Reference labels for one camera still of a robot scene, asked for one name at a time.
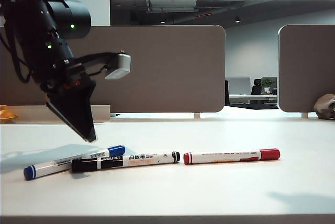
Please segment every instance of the blue marker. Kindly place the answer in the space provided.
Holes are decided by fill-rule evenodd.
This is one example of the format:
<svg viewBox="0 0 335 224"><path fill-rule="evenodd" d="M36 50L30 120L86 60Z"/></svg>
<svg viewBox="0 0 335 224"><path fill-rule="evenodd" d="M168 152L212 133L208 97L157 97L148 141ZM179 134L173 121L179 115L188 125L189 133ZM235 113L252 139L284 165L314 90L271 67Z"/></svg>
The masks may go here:
<svg viewBox="0 0 335 224"><path fill-rule="evenodd" d="M34 178L42 177L42 176L49 175L52 173L69 170L71 169L72 160L114 157L114 156L123 155L125 151L126 149L123 145L117 145L115 147L102 149L94 153L85 153L85 154L68 157L68 158L64 158L60 160L31 165L24 169L23 174L25 176L25 179L32 180Z"/></svg>

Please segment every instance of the whiteboard marker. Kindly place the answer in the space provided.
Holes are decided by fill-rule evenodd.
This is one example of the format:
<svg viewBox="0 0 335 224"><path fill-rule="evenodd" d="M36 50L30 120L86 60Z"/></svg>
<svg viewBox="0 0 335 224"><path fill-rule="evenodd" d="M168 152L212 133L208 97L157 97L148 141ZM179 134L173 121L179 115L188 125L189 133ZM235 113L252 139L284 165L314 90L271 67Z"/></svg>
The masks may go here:
<svg viewBox="0 0 335 224"><path fill-rule="evenodd" d="M109 147L107 149L98 150L94 153L86 153L77 156L72 156L60 160L44 162L36 165L31 165L24 169L24 176L27 180L42 177L52 173L61 172L64 170L71 169L71 161L76 159L87 159L97 157L109 157L118 156L125 153L125 147L123 145L117 145L115 147Z"/></svg>
<svg viewBox="0 0 335 224"><path fill-rule="evenodd" d="M130 167L140 165L157 165L177 163L180 160L179 152L119 155L108 158L83 159L72 161L72 172L90 172L100 169L110 169L117 167Z"/></svg>
<svg viewBox="0 0 335 224"><path fill-rule="evenodd" d="M277 148L242 152L204 152L184 154L185 164L245 162L257 160L277 160L281 156Z"/></svg>

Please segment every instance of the red marker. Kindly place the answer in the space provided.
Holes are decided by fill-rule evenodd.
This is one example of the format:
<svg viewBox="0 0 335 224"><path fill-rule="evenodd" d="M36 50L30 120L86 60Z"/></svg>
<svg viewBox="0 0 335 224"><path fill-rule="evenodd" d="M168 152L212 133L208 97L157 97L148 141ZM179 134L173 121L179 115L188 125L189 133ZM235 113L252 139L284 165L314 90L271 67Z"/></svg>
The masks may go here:
<svg viewBox="0 0 335 224"><path fill-rule="evenodd" d="M217 163L217 162L244 162L257 160L277 160L281 153L277 148L260 149L247 152L204 152L185 153L185 164Z"/></svg>

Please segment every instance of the gray partition panel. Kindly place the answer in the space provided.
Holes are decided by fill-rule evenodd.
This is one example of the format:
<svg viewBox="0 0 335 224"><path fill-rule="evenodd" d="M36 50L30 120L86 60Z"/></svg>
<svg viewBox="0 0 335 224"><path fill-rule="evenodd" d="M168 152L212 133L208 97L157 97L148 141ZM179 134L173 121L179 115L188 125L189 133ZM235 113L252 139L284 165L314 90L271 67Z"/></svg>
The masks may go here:
<svg viewBox="0 0 335 224"><path fill-rule="evenodd" d="M250 94L250 78L249 77L226 77L228 81L229 95Z"/></svg>
<svg viewBox="0 0 335 224"><path fill-rule="evenodd" d="M220 26L98 26L68 42L76 57L120 50L132 57L124 78L92 77L93 105L111 104L113 112L215 112L224 106L224 40ZM18 80L3 45L0 60L1 104L45 103L33 81Z"/></svg>
<svg viewBox="0 0 335 224"><path fill-rule="evenodd" d="M335 25L287 25L279 31L278 104L311 112L316 100L335 93Z"/></svg>

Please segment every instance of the blue marker cap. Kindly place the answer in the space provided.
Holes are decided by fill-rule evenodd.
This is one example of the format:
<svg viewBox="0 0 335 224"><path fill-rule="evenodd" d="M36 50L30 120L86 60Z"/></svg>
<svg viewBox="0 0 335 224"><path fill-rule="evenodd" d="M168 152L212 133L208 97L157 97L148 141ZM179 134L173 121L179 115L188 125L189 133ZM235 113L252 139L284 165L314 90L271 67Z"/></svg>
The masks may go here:
<svg viewBox="0 0 335 224"><path fill-rule="evenodd" d="M117 145L115 147L110 147L107 148L109 150L109 156L114 157L114 156L119 156L119 155L124 155L126 152L126 148L124 145Z"/></svg>
<svg viewBox="0 0 335 224"><path fill-rule="evenodd" d="M26 180L31 180L33 178L35 178L36 176L36 172L35 172L35 167L33 165L26 167L23 170L23 175L25 176Z"/></svg>

